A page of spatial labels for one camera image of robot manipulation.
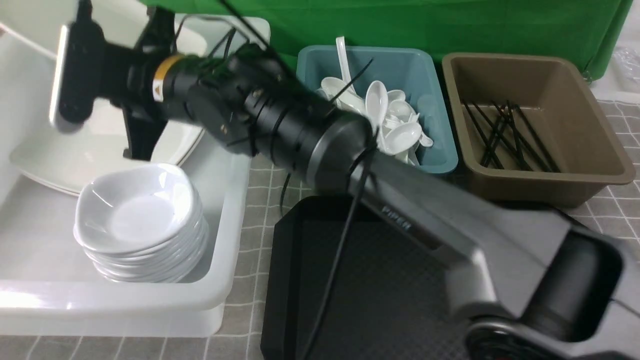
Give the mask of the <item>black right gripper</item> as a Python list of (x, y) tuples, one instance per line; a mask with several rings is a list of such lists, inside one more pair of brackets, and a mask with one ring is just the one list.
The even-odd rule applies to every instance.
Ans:
[(153, 78), (175, 50), (175, 12), (148, 10), (148, 22), (132, 48), (106, 43), (102, 94), (124, 111), (127, 147), (122, 157), (150, 162), (167, 121), (153, 97)]

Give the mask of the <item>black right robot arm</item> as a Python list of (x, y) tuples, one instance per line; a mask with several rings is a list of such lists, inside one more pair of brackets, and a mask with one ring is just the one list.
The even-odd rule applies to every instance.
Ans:
[(133, 48), (103, 50), (100, 96), (123, 110), (126, 157), (150, 160), (174, 118), (352, 195), (443, 265), (473, 360), (639, 358), (639, 264), (626, 242), (555, 210), (499, 207), (381, 153), (366, 117), (307, 89), (262, 36), (222, 58), (182, 55), (174, 12), (149, 16)]

